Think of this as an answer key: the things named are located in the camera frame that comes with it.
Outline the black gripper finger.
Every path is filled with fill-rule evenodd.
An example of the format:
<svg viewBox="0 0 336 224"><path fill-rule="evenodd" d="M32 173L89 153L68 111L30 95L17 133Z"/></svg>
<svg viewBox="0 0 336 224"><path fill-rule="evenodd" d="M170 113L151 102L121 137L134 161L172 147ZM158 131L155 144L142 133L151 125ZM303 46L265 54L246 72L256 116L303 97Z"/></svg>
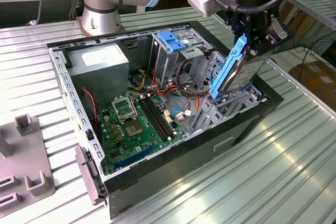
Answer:
<svg viewBox="0 0 336 224"><path fill-rule="evenodd" d="M268 27L251 27L247 35L246 60L268 59L282 44L292 38L292 32L277 18L271 18Z"/></svg>
<svg viewBox="0 0 336 224"><path fill-rule="evenodd" d="M236 42L242 35L245 35L246 38L249 38L250 16L234 13L231 19L231 27L232 33L234 34L234 42Z"/></svg>

